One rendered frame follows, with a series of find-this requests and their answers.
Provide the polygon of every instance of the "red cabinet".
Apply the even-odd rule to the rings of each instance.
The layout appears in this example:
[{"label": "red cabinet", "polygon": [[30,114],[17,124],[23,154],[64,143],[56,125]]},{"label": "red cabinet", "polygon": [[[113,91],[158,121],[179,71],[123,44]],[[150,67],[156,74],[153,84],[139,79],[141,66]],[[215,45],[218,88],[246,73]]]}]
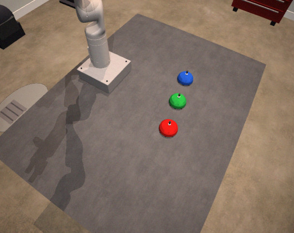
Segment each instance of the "red cabinet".
[{"label": "red cabinet", "polygon": [[233,11],[238,9],[271,20],[271,25],[279,23],[293,0],[233,0]]}]

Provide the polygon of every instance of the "blue button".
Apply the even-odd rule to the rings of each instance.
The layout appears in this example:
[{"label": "blue button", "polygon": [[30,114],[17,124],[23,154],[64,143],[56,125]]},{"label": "blue button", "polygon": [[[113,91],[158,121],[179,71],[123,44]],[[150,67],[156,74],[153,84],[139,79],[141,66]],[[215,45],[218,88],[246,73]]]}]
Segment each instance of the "blue button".
[{"label": "blue button", "polygon": [[183,71],[178,75],[177,81],[182,85],[190,85],[194,81],[194,77],[190,72]]}]

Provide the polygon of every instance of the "tan floor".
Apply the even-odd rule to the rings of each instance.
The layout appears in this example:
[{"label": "tan floor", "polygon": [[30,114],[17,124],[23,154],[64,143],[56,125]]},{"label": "tan floor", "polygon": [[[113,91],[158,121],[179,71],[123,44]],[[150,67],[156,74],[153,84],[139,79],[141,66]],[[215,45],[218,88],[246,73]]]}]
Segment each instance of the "tan floor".
[{"label": "tan floor", "polygon": [[[294,233],[294,21],[273,27],[231,4],[103,0],[107,36],[140,13],[266,64],[202,233]],[[58,0],[18,21],[26,35],[0,49],[0,103],[27,84],[51,89],[88,55],[87,24]],[[17,232],[88,231],[0,161],[0,233]]]}]

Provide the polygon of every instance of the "red button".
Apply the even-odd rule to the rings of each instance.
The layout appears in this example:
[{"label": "red button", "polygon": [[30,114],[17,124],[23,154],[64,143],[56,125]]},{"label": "red button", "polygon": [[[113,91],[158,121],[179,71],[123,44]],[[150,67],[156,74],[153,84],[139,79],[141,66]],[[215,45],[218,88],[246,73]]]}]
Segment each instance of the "red button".
[{"label": "red button", "polygon": [[163,120],[159,125],[159,131],[165,137],[173,137],[178,131],[177,123],[170,119]]}]

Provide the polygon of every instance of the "drawer handle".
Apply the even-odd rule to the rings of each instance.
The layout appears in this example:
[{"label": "drawer handle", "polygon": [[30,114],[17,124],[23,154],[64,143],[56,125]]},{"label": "drawer handle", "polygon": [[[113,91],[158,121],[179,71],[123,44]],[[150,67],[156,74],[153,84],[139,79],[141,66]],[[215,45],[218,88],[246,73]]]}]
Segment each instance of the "drawer handle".
[{"label": "drawer handle", "polygon": [[262,8],[265,8],[265,9],[267,9],[267,10],[269,10],[269,11],[273,11],[273,12],[275,12],[275,13],[278,13],[278,11],[272,10],[272,9],[270,9],[270,8],[268,8],[268,7],[261,6],[261,5],[259,5],[259,4],[253,3],[253,2],[251,2],[251,1],[247,1],[247,0],[242,0],[242,1],[246,1],[246,2],[251,3],[251,4],[254,4],[254,5],[256,5],[256,6],[260,6],[260,7],[262,7]]}]

